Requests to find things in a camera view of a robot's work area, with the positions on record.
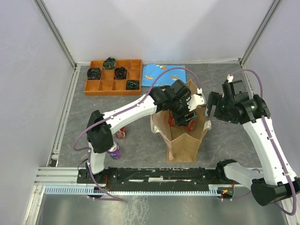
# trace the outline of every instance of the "gray marble surface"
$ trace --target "gray marble surface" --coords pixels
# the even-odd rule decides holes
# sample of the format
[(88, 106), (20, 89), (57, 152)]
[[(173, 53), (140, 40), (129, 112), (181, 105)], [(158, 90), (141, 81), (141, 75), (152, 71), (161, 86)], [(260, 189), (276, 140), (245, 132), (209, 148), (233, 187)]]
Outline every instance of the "gray marble surface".
[[(187, 64), (186, 68), (194, 71), (206, 97), (210, 91), (221, 92), (222, 83), (227, 75), (237, 69), (239, 64)], [(81, 67), (77, 86), (71, 105), (67, 126), (64, 133), (58, 166), (75, 167), (87, 158), (87, 152), (75, 152), (72, 147), (76, 137), (86, 128), (90, 114), (94, 110), (104, 113), (138, 98), (138, 96), (85, 96), (83, 90), (88, 66)], [(187, 81), (193, 76), (187, 73)], [(236, 75), (235, 80), (243, 79), (242, 74)], [(235, 125), (216, 120), (211, 115), (212, 129), (203, 138), (198, 151), (197, 163), (167, 163), (166, 145), (160, 134), (150, 130), (150, 116), (143, 117), (126, 126), (127, 136), (117, 139), (123, 150), (119, 160), (109, 156), (105, 158), (105, 166), (111, 167), (215, 167), (217, 162), (224, 159), (235, 159), (246, 167), (261, 167), (254, 146), (241, 125)], [(87, 146), (86, 136), (78, 143), (78, 147)]]

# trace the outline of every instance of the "red can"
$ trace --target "red can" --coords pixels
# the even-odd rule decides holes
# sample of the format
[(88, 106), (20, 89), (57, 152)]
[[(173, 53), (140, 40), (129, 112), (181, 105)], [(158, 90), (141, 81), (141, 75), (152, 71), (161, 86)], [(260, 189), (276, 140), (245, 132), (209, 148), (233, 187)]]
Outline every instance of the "red can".
[(192, 131), (194, 130), (196, 127), (196, 123), (194, 120), (191, 120), (187, 126), (183, 126), (183, 128), (186, 130), (186, 131)]
[(171, 127), (175, 127), (176, 126), (175, 119), (173, 118), (171, 111), (169, 113), (169, 120), (168, 120), (168, 122), (169, 122), (169, 124), (170, 124)]
[(118, 130), (116, 133), (115, 133), (115, 135), (116, 135), (116, 137), (117, 138), (124, 138), (125, 136), (126, 136), (126, 134), (127, 134), (127, 131), (126, 131), (126, 129), (125, 129), (125, 127), (122, 127), (120, 130)]

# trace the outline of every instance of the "black coiled item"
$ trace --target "black coiled item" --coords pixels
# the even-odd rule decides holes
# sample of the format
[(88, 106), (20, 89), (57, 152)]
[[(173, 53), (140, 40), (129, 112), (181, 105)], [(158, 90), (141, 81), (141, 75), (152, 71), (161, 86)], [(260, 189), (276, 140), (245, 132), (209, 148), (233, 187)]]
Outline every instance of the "black coiled item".
[(88, 80), (100, 80), (101, 69), (99, 67), (89, 68), (87, 76)]
[(119, 67), (114, 69), (114, 78), (115, 79), (126, 79), (127, 70), (124, 67)]
[(114, 69), (116, 66), (116, 59), (109, 57), (107, 60), (103, 62), (103, 69)]
[(126, 82), (126, 90), (139, 90), (139, 82), (134, 80), (128, 80)]

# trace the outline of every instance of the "white connector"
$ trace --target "white connector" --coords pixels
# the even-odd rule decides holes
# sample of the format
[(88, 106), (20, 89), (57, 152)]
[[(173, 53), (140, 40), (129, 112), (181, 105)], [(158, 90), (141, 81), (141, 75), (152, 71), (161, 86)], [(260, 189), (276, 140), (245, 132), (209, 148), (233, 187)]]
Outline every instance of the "white connector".
[(198, 94), (198, 95), (201, 95), (201, 94), (202, 94), (202, 88), (200, 88), (200, 89), (197, 88), (197, 94)]
[(232, 82), (233, 81), (233, 76), (230, 76), (230, 74), (228, 74), (227, 81), (228, 81), (228, 83)]

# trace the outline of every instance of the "orange wooden organizer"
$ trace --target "orange wooden organizer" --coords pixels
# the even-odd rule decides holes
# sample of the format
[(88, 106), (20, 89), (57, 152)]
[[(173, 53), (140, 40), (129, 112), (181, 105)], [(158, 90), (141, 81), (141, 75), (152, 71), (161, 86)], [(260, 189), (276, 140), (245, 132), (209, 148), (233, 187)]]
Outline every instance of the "orange wooden organizer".
[[(90, 62), (90, 68), (99, 67), (101, 72), (100, 80), (87, 80), (84, 93), (87, 96), (105, 95), (140, 95), (142, 83), (142, 60), (117, 60), (115, 68), (125, 67), (127, 77), (124, 80), (114, 79), (114, 69), (103, 69), (104, 60), (94, 60)], [(139, 90), (126, 90), (127, 80), (139, 81)]]

